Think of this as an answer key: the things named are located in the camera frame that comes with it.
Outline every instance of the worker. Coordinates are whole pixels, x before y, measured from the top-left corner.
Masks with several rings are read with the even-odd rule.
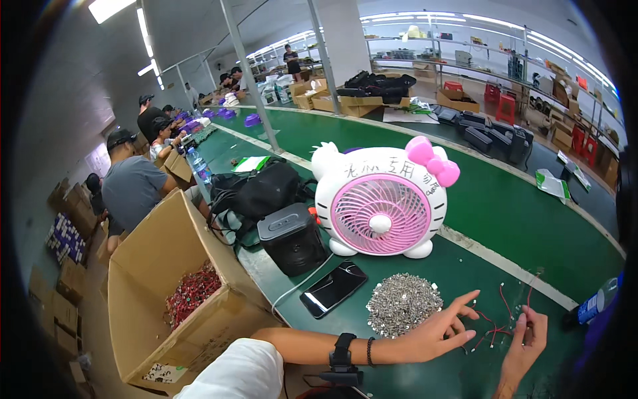
[[[152,133],[153,119],[158,116],[164,116],[164,112],[151,105],[152,98],[155,97],[152,94],[140,96],[140,114],[137,117],[137,127],[140,128],[140,132],[146,137],[146,140],[150,143],[155,140],[157,136]]]
[[[149,154],[151,161],[156,159],[165,160],[173,148],[177,148],[186,131],[182,130],[174,139],[170,138],[173,121],[167,117],[158,116],[153,119],[153,132],[157,133],[157,139],[151,143]]]
[[[129,233],[163,197],[177,188],[173,176],[143,156],[134,156],[134,138],[127,129],[117,129],[108,135],[111,167],[102,182],[102,198],[108,212]],[[199,187],[190,187],[184,193],[199,212],[208,217],[210,210]]]
[[[102,178],[95,173],[89,174],[86,178],[86,187],[91,192],[91,208],[93,214],[98,217],[98,223],[108,220],[107,251],[110,255],[115,252],[119,243],[119,236],[124,229],[115,221],[108,212],[107,206],[102,200]]]
[[[233,69],[230,70],[230,74],[232,75],[233,79],[239,81],[239,88],[235,91],[246,91],[246,77],[241,71],[241,68],[239,68],[238,66],[233,67]]]
[[[479,292],[475,290],[456,298],[447,309],[433,314],[419,327],[396,339],[352,340],[348,348],[350,361],[354,365],[422,363],[464,345],[474,338],[476,331],[466,331],[459,316],[479,318],[474,309],[466,306]],[[547,316],[527,306],[522,309],[493,399],[512,398],[547,343]],[[334,335],[292,328],[261,329],[251,338],[240,338],[231,343],[192,384],[182,388],[175,399],[276,399],[281,392],[284,363],[326,365],[336,341]],[[325,392],[322,395],[343,397]]]
[[[239,81],[233,79],[233,77],[227,73],[222,73],[221,76],[219,76],[219,85],[229,90],[239,89]]]
[[[299,56],[296,51],[290,48],[289,44],[285,45],[286,52],[283,53],[283,62],[288,64],[288,73],[292,75],[295,82],[301,82],[301,68],[299,67]]]
[[[171,104],[166,104],[161,110],[164,111],[164,114],[171,119],[182,112],[179,108],[173,108]]]
[[[188,100],[193,104],[193,109],[197,109],[197,101],[199,101],[199,93],[195,90],[194,87],[186,82],[184,85],[186,86],[186,94],[188,95]]]

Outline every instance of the water bottle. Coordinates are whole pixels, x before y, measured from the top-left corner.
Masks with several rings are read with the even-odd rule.
[[[623,273],[607,280],[596,294],[563,317],[563,329],[571,330],[580,324],[591,321],[609,306],[621,285],[623,285]]]
[[[188,149],[188,152],[186,153],[186,160],[191,165],[193,172],[197,173],[204,184],[211,183],[212,172],[208,165],[206,165],[206,161],[204,161],[204,159],[199,156],[199,153],[195,151],[195,148],[190,147]]]

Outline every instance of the smartphone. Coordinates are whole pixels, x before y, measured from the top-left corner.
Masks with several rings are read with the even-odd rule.
[[[305,290],[299,299],[314,318],[321,319],[366,281],[366,274],[350,259],[346,259],[326,277]]]

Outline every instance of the black skirt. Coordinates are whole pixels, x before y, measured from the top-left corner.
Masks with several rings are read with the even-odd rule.
[[[295,73],[301,72],[301,67],[297,61],[290,61],[288,63],[288,73],[290,75],[294,75]]]

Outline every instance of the gray t-shirt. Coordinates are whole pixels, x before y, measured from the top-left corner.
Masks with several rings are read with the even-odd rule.
[[[102,199],[108,212],[132,232],[162,196],[168,175],[141,155],[111,165],[102,182]]]

